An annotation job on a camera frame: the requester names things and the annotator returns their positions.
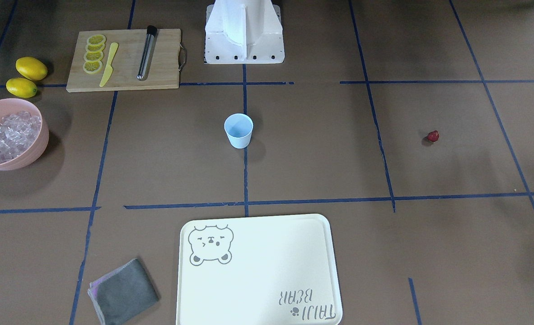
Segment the light blue plastic cup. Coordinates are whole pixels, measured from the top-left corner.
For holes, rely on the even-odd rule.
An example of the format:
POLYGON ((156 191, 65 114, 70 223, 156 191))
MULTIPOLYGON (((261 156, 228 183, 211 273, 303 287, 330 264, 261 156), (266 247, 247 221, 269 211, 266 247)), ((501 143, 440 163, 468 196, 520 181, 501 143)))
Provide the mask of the light blue plastic cup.
POLYGON ((253 120, 242 113, 232 114, 224 122, 226 136, 236 149, 244 149, 250 144, 253 129, 253 120))

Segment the yellow plastic knife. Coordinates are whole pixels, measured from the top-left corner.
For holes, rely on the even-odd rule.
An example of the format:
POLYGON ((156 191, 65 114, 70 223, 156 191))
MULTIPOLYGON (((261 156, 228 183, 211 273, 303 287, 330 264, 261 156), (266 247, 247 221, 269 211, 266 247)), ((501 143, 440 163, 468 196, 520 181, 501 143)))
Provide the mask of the yellow plastic knife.
POLYGON ((106 66, 104 68, 103 75, 101 77, 101 80, 99 82, 99 87, 104 87, 106 83, 110 80, 110 77, 113 73, 113 67, 112 62, 114 60, 114 57, 116 56, 116 52, 119 48, 119 44, 117 42, 112 42, 110 44, 109 50, 108 50, 108 57, 106 61, 106 66))

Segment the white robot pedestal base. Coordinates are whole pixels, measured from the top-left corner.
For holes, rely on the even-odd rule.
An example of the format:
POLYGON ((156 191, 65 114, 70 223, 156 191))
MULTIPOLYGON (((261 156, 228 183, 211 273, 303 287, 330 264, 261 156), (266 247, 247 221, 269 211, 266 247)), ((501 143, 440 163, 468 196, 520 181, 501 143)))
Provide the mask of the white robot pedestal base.
POLYGON ((207 64, 284 62, 280 6, 271 0, 216 0, 206 8, 205 33, 207 64))

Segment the yellow lemon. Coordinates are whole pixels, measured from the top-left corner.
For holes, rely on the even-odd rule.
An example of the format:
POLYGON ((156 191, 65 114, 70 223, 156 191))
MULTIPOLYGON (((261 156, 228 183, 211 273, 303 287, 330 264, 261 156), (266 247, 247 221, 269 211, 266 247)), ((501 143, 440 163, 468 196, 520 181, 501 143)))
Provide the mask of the yellow lemon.
POLYGON ((40 81, 48 74, 47 66, 34 57, 21 57, 15 62, 16 70, 24 77, 32 81, 40 81))
POLYGON ((9 93, 19 98, 32 98, 37 95, 37 85, 26 78, 12 78, 7 80, 5 88, 9 93))

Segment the pink bowl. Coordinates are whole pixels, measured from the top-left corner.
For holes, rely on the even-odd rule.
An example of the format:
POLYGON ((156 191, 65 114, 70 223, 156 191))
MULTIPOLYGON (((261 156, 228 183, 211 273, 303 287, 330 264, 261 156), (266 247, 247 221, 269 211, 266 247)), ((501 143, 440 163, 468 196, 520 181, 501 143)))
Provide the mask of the pink bowl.
POLYGON ((5 161, 0 164, 0 171, 12 171, 32 164, 46 150, 49 140, 49 129, 47 122, 42 117, 40 110, 30 101, 20 98, 0 99, 0 121, 5 115, 17 113, 19 111, 28 111, 32 116, 38 116, 41 119, 40 131, 34 138, 25 152, 15 157, 13 160, 5 161))

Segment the steel muddler black tip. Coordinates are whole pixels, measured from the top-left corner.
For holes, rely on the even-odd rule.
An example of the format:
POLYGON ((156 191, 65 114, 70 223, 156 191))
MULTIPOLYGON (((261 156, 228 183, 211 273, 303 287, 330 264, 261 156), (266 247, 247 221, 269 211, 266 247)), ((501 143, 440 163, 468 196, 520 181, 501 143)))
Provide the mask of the steel muddler black tip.
POLYGON ((157 37, 157 31, 158 29, 154 25, 147 26, 143 53, 139 64, 139 70, 136 76, 137 80, 141 82, 146 80, 149 73, 151 54, 153 53, 153 48, 157 37))

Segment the wooden cutting board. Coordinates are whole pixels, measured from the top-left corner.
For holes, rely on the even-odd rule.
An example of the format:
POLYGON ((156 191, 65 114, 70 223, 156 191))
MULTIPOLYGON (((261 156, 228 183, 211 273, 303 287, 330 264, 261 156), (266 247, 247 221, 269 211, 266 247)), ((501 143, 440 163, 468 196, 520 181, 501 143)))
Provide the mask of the wooden cutting board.
POLYGON ((150 64, 146 79, 137 78, 143 49, 145 47, 146 30, 95 30, 81 31, 75 46, 70 74, 66 90, 70 93, 89 91, 122 91, 122 90, 159 90, 179 87, 180 68, 185 61, 179 61, 182 50, 182 31, 180 29, 158 29, 150 55, 150 64), (84 54, 87 51, 87 38, 102 34, 106 37, 102 63, 106 64, 110 44, 119 44, 113 58, 113 73, 104 86, 99 82, 104 70, 96 74, 84 72, 84 54))

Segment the folded grey cloth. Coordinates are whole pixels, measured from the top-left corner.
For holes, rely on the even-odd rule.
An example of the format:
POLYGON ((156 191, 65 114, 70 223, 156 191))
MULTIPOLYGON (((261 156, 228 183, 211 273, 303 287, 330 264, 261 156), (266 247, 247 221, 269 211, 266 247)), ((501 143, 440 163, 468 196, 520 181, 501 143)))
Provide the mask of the folded grey cloth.
POLYGON ((138 258, 90 282, 87 290, 101 325, 123 325, 159 301, 138 258))

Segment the lemon slice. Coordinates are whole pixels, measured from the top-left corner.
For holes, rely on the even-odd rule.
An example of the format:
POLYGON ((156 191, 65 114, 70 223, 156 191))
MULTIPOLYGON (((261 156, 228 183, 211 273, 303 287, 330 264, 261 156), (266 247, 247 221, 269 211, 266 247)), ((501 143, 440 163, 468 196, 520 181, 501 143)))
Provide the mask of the lemon slice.
POLYGON ((84 54, 85 62, 99 62, 102 61, 103 57, 104 53, 102 50, 94 52, 86 51, 84 54))
POLYGON ((105 48, 105 43, 101 43, 101 44, 87 44, 85 46, 85 49, 86 49, 86 52, 87 53, 100 53, 104 50, 105 48))
POLYGON ((97 74, 102 70, 103 64, 102 61, 85 61, 82 67, 86 74, 97 74))
POLYGON ((95 34, 87 38, 86 43, 88 46, 101 46, 106 42, 105 35, 95 34))

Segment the lower yellow lemon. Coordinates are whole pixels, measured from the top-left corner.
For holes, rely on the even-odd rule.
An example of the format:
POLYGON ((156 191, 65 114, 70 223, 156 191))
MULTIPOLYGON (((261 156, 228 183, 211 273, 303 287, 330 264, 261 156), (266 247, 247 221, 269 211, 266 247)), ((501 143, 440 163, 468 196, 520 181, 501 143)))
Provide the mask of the lower yellow lemon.
POLYGON ((37 85, 26 78, 12 78, 7 80, 5 88, 9 93, 19 98, 32 98, 37 95, 37 85))

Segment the upper yellow lemon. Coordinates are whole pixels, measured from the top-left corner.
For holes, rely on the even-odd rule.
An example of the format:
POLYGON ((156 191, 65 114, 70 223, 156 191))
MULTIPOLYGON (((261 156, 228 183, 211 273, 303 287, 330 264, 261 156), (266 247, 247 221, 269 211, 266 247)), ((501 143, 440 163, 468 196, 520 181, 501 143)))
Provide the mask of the upper yellow lemon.
POLYGON ((21 57, 15 62, 16 70, 24 77, 32 81, 40 81, 48 74, 47 66, 34 57, 21 57))

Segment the clear ice cubes pile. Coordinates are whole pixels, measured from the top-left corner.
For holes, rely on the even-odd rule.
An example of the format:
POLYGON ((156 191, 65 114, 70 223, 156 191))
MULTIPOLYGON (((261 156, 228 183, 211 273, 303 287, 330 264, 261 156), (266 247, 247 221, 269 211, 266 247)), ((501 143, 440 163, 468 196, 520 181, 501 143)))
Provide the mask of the clear ice cubes pile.
POLYGON ((0 164, 23 154, 41 131, 42 118, 19 111, 5 115, 0 122, 0 164))

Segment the cream bear tray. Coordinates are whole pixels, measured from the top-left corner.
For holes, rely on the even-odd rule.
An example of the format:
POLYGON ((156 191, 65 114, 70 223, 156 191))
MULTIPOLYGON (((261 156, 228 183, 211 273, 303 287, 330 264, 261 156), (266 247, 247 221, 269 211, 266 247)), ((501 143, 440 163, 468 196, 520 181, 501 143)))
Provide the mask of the cream bear tray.
POLYGON ((178 325, 338 325, 341 289, 327 218, 193 220, 180 232, 178 325))

